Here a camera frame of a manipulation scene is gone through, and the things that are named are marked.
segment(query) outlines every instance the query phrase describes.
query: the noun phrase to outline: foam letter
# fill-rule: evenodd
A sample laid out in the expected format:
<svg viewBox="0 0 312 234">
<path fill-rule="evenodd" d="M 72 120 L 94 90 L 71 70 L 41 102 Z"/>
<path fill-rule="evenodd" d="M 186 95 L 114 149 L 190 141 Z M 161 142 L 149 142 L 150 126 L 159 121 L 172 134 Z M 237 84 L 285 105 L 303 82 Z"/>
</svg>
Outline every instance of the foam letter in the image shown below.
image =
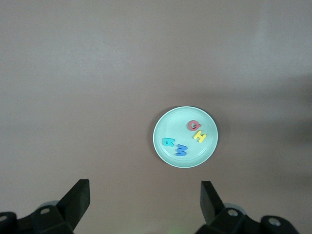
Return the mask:
<svg viewBox="0 0 312 234">
<path fill-rule="evenodd" d="M 205 138 L 206 138 L 207 134 L 203 134 L 201 135 L 201 130 L 199 130 L 196 135 L 194 136 L 194 139 L 199 138 L 198 142 L 201 143 Z"/>
<path fill-rule="evenodd" d="M 163 140 L 162 140 L 162 144 L 163 145 L 165 145 L 165 146 L 171 146 L 171 147 L 174 147 L 174 142 L 175 142 L 176 140 L 175 139 L 171 139 L 171 138 L 164 138 Z"/>
<path fill-rule="evenodd" d="M 177 145 L 176 156 L 186 156 L 185 150 L 187 150 L 186 146 L 184 146 L 184 145 Z"/>
<path fill-rule="evenodd" d="M 196 120 L 192 120 L 188 124 L 188 127 L 191 131 L 196 131 L 200 126 L 201 125 Z"/>
</svg>

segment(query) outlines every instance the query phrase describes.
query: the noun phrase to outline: screw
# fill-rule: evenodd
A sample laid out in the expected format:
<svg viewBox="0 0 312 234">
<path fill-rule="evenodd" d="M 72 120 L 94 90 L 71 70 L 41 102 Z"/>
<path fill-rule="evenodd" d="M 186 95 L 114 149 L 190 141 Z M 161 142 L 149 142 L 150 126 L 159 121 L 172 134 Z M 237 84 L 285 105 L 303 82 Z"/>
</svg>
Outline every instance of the screw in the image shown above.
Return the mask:
<svg viewBox="0 0 312 234">
<path fill-rule="evenodd" d="M 0 216 L 0 222 L 6 220 L 7 218 L 8 218 L 8 216 L 6 216 L 6 215 Z"/>
<path fill-rule="evenodd" d="M 228 210 L 228 214 L 232 217 L 236 217 L 238 216 L 238 213 L 236 210 Z"/>
<path fill-rule="evenodd" d="M 274 226 L 281 226 L 281 223 L 276 218 L 269 218 L 269 223 Z"/>
<path fill-rule="evenodd" d="M 46 213 L 49 213 L 50 212 L 50 209 L 49 208 L 45 208 L 43 210 L 40 211 L 40 214 L 46 214 Z"/>
</svg>

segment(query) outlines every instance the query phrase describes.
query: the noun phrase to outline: blue foam letter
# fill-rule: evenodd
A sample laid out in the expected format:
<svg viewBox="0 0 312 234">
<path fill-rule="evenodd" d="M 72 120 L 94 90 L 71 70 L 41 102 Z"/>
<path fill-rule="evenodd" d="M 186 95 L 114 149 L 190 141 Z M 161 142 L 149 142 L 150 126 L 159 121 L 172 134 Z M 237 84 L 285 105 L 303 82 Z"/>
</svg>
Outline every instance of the blue foam letter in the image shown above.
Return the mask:
<svg viewBox="0 0 312 234">
<path fill-rule="evenodd" d="M 163 145 L 165 145 L 165 146 L 171 146 L 171 147 L 174 147 L 174 142 L 175 142 L 176 140 L 175 139 L 171 139 L 171 138 L 164 138 L 163 140 L 162 140 L 162 144 Z"/>
<path fill-rule="evenodd" d="M 177 153 L 175 154 L 176 156 L 186 156 L 187 147 L 185 145 L 177 145 Z"/>
</svg>

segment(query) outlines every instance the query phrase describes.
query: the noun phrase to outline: plate rim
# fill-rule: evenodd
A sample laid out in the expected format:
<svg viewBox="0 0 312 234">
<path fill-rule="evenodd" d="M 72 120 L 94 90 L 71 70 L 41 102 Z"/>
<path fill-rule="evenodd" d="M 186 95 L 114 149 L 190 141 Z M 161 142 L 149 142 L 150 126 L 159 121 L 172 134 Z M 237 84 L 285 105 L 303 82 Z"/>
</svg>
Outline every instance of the plate rim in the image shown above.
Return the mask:
<svg viewBox="0 0 312 234">
<path fill-rule="evenodd" d="M 156 146 L 155 146 L 155 130 L 156 130 L 158 124 L 161 122 L 161 120 L 162 120 L 166 115 L 168 115 L 170 112 L 175 111 L 175 110 L 177 110 L 177 109 L 186 108 L 186 107 L 187 107 L 187 108 L 193 108 L 193 109 L 200 110 L 200 111 L 202 111 L 203 113 L 205 113 L 205 114 L 212 120 L 212 122 L 214 123 L 214 125 L 215 125 L 215 127 L 216 127 L 216 144 L 215 144 L 215 146 L 214 146 L 214 149 L 212 150 L 212 153 L 211 153 L 204 161 L 202 161 L 201 163 L 198 163 L 198 164 L 196 164 L 196 165 L 194 165 L 194 166 L 177 166 L 177 165 L 173 165 L 172 163 L 167 162 L 165 159 L 163 159 L 163 157 L 162 157 L 162 156 L 159 154 L 159 152 L 157 151 L 157 148 L 156 148 Z M 167 111 L 167 112 L 164 113 L 164 114 L 160 117 L 160 119 L 157 121 L 157 123 L 156 123 L 156 125 L 155 125 L 155 127 L 154 127 L 154 130 L 153 130 L 153 145 L 154 145 L 154 149 L 155 149 L 157 155 L 158 155 L 164 162 L 166 162 L 167 164 L 169 164 L 169 165 L 171 165 L 171 166 L 173 166 L 173 167 L 177 167 L 177 168 L 192 168 L 192 167 L 199 166 L 200 164 L 202 164 L 202 163 L 204 163 L 205 161 L 207 161 L 207 160 L 211 157 L 211 155 L 215 152 L 215 149 L 216 149 L 216 147 L 217 147 L 217 145 L 218 145 L 218 140 L 219 140 L 218 127 L 217 127 L 217 125 L 216 125 L 214 119 L 213 119 L 206 111 L 204 111 L 203 109 L 200 109 L 200 108 L 198 108 L 198 107 L 195 107 L 195 106 L 178 106 L 178 107 L 175 107 L 175 108 L 173 108 L 173 109 Z"/>
</svg>

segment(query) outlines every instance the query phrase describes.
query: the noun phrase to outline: light blue plate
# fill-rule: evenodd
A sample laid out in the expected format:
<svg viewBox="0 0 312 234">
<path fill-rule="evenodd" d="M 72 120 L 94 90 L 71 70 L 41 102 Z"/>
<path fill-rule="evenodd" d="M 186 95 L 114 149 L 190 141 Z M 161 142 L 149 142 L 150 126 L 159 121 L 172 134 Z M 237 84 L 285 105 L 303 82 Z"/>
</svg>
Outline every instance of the light blue plate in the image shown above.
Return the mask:
<svg viewBox="0 0 312 234">
<path fill-rule="evenodd" d="M 203 110 L 181 106 L 160 118 L 154 129 L 153 142 L 157 154 L 166 163 L 190 168 L 213 154 L 218 130 L 214 120 Z"/>
</svg>

